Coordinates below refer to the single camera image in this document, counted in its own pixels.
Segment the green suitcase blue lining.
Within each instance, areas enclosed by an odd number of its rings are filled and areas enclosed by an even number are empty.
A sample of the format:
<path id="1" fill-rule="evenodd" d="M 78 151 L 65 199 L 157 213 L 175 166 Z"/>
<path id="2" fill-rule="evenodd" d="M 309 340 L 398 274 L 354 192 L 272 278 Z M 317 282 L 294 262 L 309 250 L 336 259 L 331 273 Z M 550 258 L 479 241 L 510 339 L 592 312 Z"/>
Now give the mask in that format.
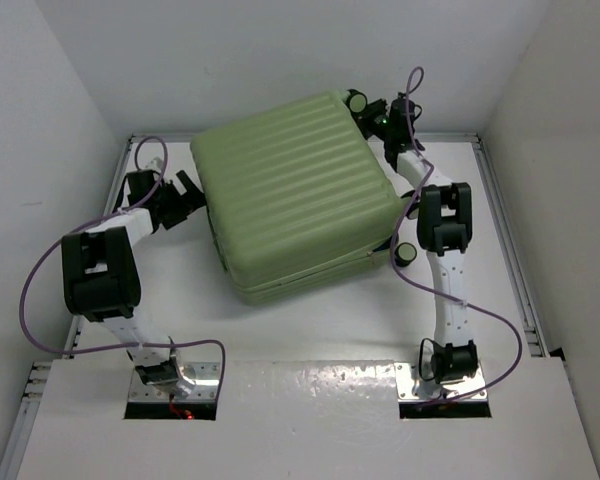
<path id="1" fill-rule="evenodd" d="M 222 266 L 276 301 L 386 265 L 405 202 L 338 90 L 196 134 L 190 151 Z"/>

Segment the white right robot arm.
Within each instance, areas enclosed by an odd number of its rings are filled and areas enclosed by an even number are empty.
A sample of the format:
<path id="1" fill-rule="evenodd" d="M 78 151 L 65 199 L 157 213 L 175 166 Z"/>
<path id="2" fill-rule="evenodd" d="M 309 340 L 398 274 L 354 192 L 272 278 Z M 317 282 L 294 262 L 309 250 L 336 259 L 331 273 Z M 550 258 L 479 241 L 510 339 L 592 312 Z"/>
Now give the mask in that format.
<path id="1" fill-rule="evenodd" d="M 474 376 L 478 369 L 463 279 L 464 254 L 473 236 L 472 191 L 469 184 L 452 181 L 424 158 L 409 131 L 416 110 L 400 94 L 392 102 L 369 103 L 354 119 L 364 137 L 383 141 L 385 160 L 414 188 L 405 214 L 417 215 L 417 241 L 431 268 L 435 296 L 428 379 L 455 383 Z"/>

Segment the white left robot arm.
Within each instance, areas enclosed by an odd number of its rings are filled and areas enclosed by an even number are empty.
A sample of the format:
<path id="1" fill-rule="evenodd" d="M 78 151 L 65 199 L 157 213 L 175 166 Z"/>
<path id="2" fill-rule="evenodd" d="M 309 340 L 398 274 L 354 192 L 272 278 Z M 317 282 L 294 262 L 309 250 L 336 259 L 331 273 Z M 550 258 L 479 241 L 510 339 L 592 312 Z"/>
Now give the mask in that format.
<path id="1" fill-rule="evenodd" d="M 159 228 L 171 229 L 204 207 L 202 191 L 180 170 L 176 178 L 161 180 L 154 161 L 150 169 L 126 176 L 130 206 L 101 224 L 61 240 L 65 303 L 112 333 L 125 346 L 134 369 L 145 385 L 174 396 L 195 388 L 195 374 L 180 359 L 172 338 L 138 307 L 141 283 L 134 247 Z"/>

